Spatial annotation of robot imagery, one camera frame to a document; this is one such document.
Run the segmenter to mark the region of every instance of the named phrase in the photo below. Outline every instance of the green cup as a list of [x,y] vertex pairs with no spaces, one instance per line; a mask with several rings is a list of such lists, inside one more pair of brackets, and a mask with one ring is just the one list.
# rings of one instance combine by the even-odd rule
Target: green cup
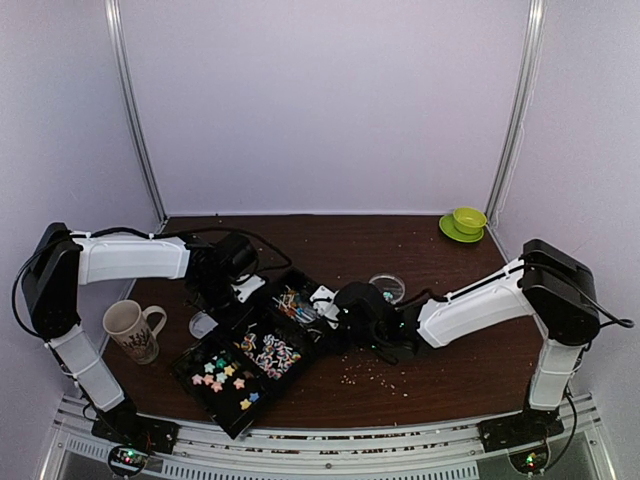
[[460,233],[475,235],[487,224],[487,217],[480,210],[460,207],[453,211],[453,226]]

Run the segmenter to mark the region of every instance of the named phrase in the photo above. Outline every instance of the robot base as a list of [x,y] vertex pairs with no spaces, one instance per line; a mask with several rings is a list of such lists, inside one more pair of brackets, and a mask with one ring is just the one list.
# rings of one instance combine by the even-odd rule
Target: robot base
[[[173,452],[173,446],[176,444],[180,428],[178,424],[138,415],[136,416],[136,423],[139,424],[140,431],[144,433],[133,440],[131,447],[146,453],[153,451],[171,454]],[[123,443],[122,436],[116,435],[113,429],[109,428],[100,419],[96,419],[91,429],[91,434],[94,437],[104,438],[114,443]]]
[[525,410],[508,417],[485,420],[478,425],[485,452],[535,443],[564,432],[558,411]]

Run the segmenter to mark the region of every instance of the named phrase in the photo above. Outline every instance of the white wall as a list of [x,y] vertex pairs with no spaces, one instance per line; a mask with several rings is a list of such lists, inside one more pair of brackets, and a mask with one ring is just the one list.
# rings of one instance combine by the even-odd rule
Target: white wall
[[[53,357],[13,320],[13,276],[45,227],[155,226],[102,2],[0,2],[0,478],[32,478],[64,386]],[[93,338],[122,283],[80,290]]]
[[121,3],[169,213],[484,208],[528,1]]
[[[592,268],[599,300],[640,320],[640,3],[551,0],[535,97],[498,233],[509,255],[541,237]],[[608,328],[576,384],[594,393],[637,477],[640,337]]]

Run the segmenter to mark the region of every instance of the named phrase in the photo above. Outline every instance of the robotic arm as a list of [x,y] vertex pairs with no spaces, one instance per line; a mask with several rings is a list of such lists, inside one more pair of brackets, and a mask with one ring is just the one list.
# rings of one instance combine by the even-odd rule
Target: robotic arm
[[[257,253],[246,237],[234,233],[216,244],[193,235],[139,238],[102,233],[92,236],[70,233],[64,224],[49,226],[37,250],[46,248],[45,253],[25,270],[22,282],[32,324],[91,399],[103,423],[129,439],[160,438],[152,442],[152,449],[171,452],[177,426],[136,415],[80,326],[77,285],[184,278],[199,305],[215,312],[219,323],[233,327],[247,308],[244,302],[265,283],[257,276],[238,281]],[[396,360],[415,355],[420,345],[441,348],[497,323],[537,315],[547,335],[523,411],[480,424],[485,450],[492,451],[562,432],[558,406],[585,346],[600,330],[598,313],[585,296],[595,301],[591,271],[545,242],[532,240],[520,258],[495,274],[423,305],[394,308],[376,287],[359,282],[337,293],[320,287],[311,301],[333,320],[332,326],[338,322],[338,332],[347,331],[355,343]],[[94,429],[94,434],[117,441],[104,427],[101,432]]]
[[[539,317],[546,338],[523,410],[481,422],[487,452],[562,433],[559,405],[585,347],[600,331],[591,271],[541,240],[526,243],[522,256],[498,272],[420,306],[394,308],[374,286],[358,282],[329,293],[312,296],[331,298],[330,304],[317,301],[317,308],[357,332],[361,346],[394,360],[415,355],[420,344],[442,348],[500,322]],[[521,471],[531,472],[530,465]]]
[[118,442],[122,441],[118,436],[124,437],[143,451],[151,437],[153,450],[170,452],[177,425],[137,415],[135,405],[82,329],[76,310],[77,287],[102,280],[184,278],[200,305],[215,311],[216,319],[224,323],[241,317],[246,299],[265,283],[251,276],[234,284],[257,259],[255,249],[246,237],[235,233],[212,245],[192,235],[94,237],[69,232],[62,223],[47,228],[37,251],[41,249],[44,253],[26,269],[22,280],[27,308],[37,334],[96,408],[101,422],[94,434]]

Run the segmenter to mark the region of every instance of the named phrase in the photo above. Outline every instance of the wooden tabletop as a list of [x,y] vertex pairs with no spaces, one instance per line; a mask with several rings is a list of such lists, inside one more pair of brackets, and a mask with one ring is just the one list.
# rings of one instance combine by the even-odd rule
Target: wooden tabletop
[[[173,218],[165,231],[206,225],[252,230],[284,250],[316,282],[339,289],[390,272],[407,297],[431,287],[446,293],[496,271],[504,262],[487,235],[477,244],[449,240],[437,217],[260,216]],[[221,234],[203,234],[213,241]],[[280,259],[255,243],[261,266]],[[145,279],[131,298],[143,308],[160,305],[168,321],[158,340],[160,356],[147,366],[130,361],[109,342],[104,359],[141,412],[207,420],[169,374],[169,365],[195,342],[181,280]],[[449,346],[390,366],[368,351],[316,362],[256,422],[270,427],[347,428],[427,423],[521,408],[542,345],[531,317],[473,333]]]

